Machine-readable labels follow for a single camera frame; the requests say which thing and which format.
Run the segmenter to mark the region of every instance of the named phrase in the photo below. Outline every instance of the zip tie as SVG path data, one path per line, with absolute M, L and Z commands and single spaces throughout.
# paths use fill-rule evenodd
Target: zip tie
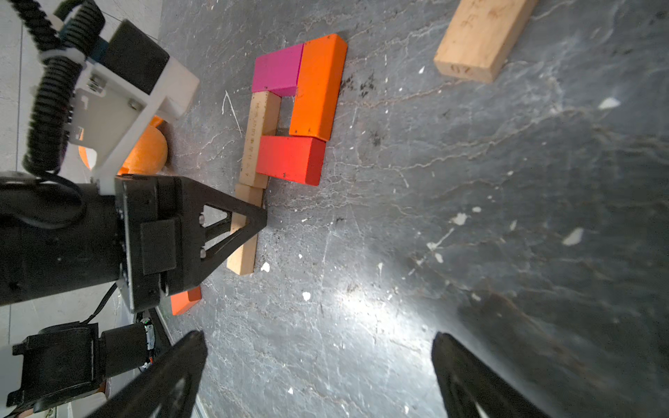
M 49 49 L 48 51 L 41 52 L 38 57 L 42 62 L 45 62 L 49 58 L 53 57 L 65 57 L 72 62 L 76 62 L 82 67 L 86 65 L 86 55 L 74 47 L 65 49 Z

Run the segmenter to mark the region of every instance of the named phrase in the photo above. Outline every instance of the gray floor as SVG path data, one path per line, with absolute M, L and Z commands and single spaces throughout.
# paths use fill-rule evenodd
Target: gray floor
M 457 4 L 165 0 L 201 78 L 171 168 L 223 191 L 255 57 L 349 43 L 320 186 L 271 180 L 257 272 L 167 320 L 212 416 L 444 417 L 437 331 L 554 416 L 667 416 L 667 3 L 540 1 L 490 86 L 432 64 Z

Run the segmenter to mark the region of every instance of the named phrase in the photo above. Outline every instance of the black cable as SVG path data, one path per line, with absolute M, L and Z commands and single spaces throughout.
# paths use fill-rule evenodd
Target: black cable
M 54 16 L 64 22 L 72 10 L 83 2 L 84 0 L 65 0 L 58 5 L 58 8 L 54 11 Z
M 112 287 L 110 287 L 109 290 L 107 290 L 107 293 L 104 294 L 104 297 L 103 297 L 102 300 L 100 301 L 100 304 L 98 305 L 98 307 L 95 309 L 95 312 L 93 312 L 93 315 L 89 316 L 87 320 L 82 321 L 81 323 L 82 323 L 82 324 L 87 324 L 87 323 L 89 323 L 93 318 L 95 318 L 95 317 L 102 311 L 102 309 L 104 308 L 104 306 L 107 304 L 107 301 L 109 301 L 109 298 L 112 297 L 112 293 L 114 293 L 115 290 L 116 290 L 116 283 L 114 283 L 114 284 L 112 285 Z
M 66 0 L 58 7 L 59 18 L 81 5 L 75 16 L 61 32 L 61 38 L 39 3 L 34 0 L 10 0 L 21 20 L 33 36 L 39 51 L 76 48 L 88 57 L 105 24 L 104 16 L 93 0 Z M 27 138 L 27 151 L 23 168 L 42 181 L 53 181 L 71 188 L 81 200 L 80 210 L 65 223 L 41 225 L 40 220 L 21 219 L 29 225 L 57 229 L 77 222 L 86 210 L 81 190 L 71 181 L 58 176 L 67 150 L 70 133 L 70 99 L 82 71 L 82 65 L 64 56 L 54 56 L 45 61 L 46 68 L 35 97 Z
M 12 7 L 19 14 L 28 32 L 33 37 L 35 46 L 40 52 L 60 47 L 60 39 L 46 13 L 34 0 L 10 0 Z

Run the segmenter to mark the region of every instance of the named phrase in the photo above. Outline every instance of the red block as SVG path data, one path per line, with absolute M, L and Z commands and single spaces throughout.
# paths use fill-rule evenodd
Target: red block
M 318 186 L 325 142 L 308 136 L 263 136 L 256 172 L 303 185 Z
M 202 291 L 200 286 L 197 286 L 195 289 L 172 295 L 170 299 L 172 299 L 172 315 L 183 315 L 202 299 Z

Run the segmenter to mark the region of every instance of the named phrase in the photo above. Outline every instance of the unpainted wooden block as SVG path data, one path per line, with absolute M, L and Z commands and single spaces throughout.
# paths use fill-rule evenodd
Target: unpainted wooden block
M 434 57 L 445 76 L 492 83 L 537 0 L 461 0 Z
M 242 184 L 238 184 L 235 187 L 235 197 L 237 197 L 237 199 L 258 207 L 262 205 L 262 192 L 263 189 L 259 187 Z M 232 214 L 230 233 L 235 233 L 235 231 L 245 225 L 246 216 L 240 215 L 239 213 Z M 258 236 L 254 235 L 227 258 L 227 268 L 240 276 L 253 273 L 256 264 L 257 244 Z
M 267 176 L 256 172 L 260 137 L 276 134 L 280 107 L 281 97 L 274 93 L 258 92 L 251 95 L 249 122 L 246 126 L 242 171 L 240 172 L 240 183 L 243 185 L 267 189 Z

